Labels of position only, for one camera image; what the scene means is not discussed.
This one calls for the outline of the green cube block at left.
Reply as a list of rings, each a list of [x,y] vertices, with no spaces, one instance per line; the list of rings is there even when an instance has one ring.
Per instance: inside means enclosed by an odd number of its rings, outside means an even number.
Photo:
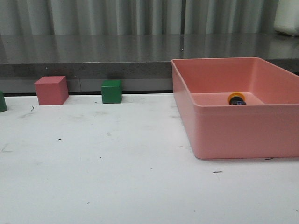
[[[7,105],[4,97],[4,93],[0,91],[0,112],[7,111]]]

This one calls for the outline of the pink cube block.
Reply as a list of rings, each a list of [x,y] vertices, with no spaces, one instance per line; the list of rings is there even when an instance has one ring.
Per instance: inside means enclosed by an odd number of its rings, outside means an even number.
[[[34,85],[39,105],[63,105],[69,97],[66,76],[42,77]]]

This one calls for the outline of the white container on counter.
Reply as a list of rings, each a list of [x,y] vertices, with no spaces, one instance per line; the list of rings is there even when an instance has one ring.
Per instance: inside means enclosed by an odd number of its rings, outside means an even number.
[[[299,35],[299,0],[279,0],[274,29],[290,36]]]

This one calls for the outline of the green cube block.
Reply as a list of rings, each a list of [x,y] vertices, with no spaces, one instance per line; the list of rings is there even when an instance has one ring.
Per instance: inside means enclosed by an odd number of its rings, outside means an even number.
[[[101,85],[102,103],[117,104],[122,102],[121,80],[105,80]]]
[[[0,91],[0,112],[7,111],[7,105],[4,97],[4,93]]]

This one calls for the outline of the pink plastic bin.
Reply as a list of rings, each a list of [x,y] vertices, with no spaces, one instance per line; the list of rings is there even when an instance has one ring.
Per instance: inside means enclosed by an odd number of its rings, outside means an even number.
[[[299,77],[258,57],[173,59],[174,98],[200,159],[297,157]],[[233,92],[246,105],[229,105]]]

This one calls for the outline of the grey stone counter ledge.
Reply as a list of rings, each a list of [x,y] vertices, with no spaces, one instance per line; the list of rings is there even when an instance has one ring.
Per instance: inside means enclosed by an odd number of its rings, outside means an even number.
[[[299,39],[282,34],[5,35],[0,89],[33,95],[43,76],[65,76],[71,94],[99,93],[108,79],[126,93],[172,92],[172,59],[259,57],[295,74]]]

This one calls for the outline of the yellow push button switch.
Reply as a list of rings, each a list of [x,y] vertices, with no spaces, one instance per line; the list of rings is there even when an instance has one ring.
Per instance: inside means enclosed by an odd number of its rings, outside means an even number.
[[[228,97],[229,105],[246,105],[245,96],[240,92],[233,92]]]

